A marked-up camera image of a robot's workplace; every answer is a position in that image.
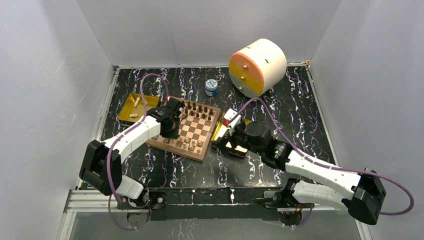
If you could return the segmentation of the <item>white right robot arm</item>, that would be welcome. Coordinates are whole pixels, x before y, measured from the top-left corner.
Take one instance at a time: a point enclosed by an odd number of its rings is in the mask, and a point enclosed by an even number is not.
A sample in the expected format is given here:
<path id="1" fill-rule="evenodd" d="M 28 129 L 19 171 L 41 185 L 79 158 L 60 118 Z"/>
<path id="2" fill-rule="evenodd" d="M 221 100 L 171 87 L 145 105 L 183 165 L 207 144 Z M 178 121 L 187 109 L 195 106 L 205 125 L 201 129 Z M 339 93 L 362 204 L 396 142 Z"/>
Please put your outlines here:
<path id="1" fill-rule="evenodd" d="M 354 219 L 376 225 L 381 214 L 386 190 L 369 168 L 361 172 L 343 171 L 333 164 L 325 164 L 302 151 L 296 151 L 288 142 L 273 137 L 271 131 L 259 122 L 235 123 L 225 120 L 226 137 L 234 147 L 242 147 L 260 156 L 270 168 L 306 177 L 316 184 L 299 179 L 288 182 L 281 193 L 288 207 L 311 203 L 346 210 Z"/>

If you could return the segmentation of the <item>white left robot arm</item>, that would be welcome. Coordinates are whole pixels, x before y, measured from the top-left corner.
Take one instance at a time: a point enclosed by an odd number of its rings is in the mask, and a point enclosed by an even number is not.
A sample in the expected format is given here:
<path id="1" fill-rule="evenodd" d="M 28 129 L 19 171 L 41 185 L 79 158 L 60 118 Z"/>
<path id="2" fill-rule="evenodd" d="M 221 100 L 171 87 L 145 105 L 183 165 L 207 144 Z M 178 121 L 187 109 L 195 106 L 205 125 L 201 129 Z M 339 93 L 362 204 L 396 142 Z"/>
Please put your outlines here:
<path id="1" fill-rule="evenodd" d="M 79 178 L 105 196 L 125 196 L 135 207 L 144 208 L 150 200 L 147 187 L 122 173 L 122 161 L 153 137 L 177 139 L 184 109 L 183 101 L 169 97 L 165 105 L 148 110 L 128 129 L 104 141 L 92 140 Z"/>

